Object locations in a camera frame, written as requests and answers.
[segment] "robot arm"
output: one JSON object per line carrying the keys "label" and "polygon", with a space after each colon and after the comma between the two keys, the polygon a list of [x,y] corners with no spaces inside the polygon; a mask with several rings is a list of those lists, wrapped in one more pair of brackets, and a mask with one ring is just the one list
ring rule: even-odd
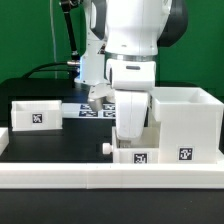
{"label": "robot arm", "polygon": [[130,144],[141,137],[157,45],[175,43],[186,30],[186,17],[183,0],[107,0],[105,78],[115,90],[119,140]]}

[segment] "cable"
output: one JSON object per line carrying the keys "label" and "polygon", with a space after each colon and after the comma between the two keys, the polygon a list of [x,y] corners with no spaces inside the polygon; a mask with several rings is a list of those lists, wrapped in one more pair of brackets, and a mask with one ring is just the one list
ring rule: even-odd
{"label": "cable", "polygon": [[54,62],[57,62],[57,45],[56,45],[56,37],[55,37],[55,28],[54,28],[54,7],[53,0],[50,0],[50,18],[51,18],[51,33],[53,40],[53,53],[54,53]]}
{"label": "cable", "polygon": [[54,66],[58,66],[58,65],[67,65],[67,62],[54,62],[54,63],[49,63],[49,64],[44,64],[44,65],[40,65],[32,70],[30,70],[29,72],[25,73],[22,78],[29,78],[30,75],[34,72],[37,72],[39,71],[40,69],[43,69],[43,68],[48,68],[48,67],[54,67]]}

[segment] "white robot link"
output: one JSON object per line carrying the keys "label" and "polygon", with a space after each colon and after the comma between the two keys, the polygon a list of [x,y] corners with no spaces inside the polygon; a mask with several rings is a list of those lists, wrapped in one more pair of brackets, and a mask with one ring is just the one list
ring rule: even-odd
{"label": "white robot link", "polygon": [[[102,4],[106,5],[105,26],[104,20],[97,19]],[[142,135],[148,92],[155,86],[157,45],[171,46],[184,34],[186,7],[182,0],[92,0],[91,10],[91,29],[105,27],[105,78],[111,86],[92,87],[89,104],[99,110],[102,97],[111,101],[114,93],[116,135],[121,147],[129,147]]]}

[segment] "white box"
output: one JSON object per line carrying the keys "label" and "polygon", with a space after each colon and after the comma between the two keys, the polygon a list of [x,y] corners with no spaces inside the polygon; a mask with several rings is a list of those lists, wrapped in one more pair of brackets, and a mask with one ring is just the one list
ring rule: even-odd
{"label": "white box", "polygon": [[216,163],[223,103],[200,88],[157,87],[150,95],[160,124],[158,162]]}
{"label": "white box", "polygon": [[8,128],[0,128],[0,155],[9,144]]}
{"label": "white box", "polygon": [[61,104],[60,100],[13,101],[13,131],[62,129]]}

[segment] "white plastic container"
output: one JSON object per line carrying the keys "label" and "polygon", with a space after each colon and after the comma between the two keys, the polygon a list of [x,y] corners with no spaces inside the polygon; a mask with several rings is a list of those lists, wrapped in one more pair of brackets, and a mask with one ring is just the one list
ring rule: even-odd
{"label": "white plastic container", "polygon": [[150,107],[160,124],[159,163],[216,163],[223,103],[200,88],[154,88]]}
{"label": "white plastic container", "polygon": [[61,101],[13,101],[13,131],[62,129]]}
{"label": "white plastic container", "polygon": [[9,144],[8,128],[0,128],[0,155]]}

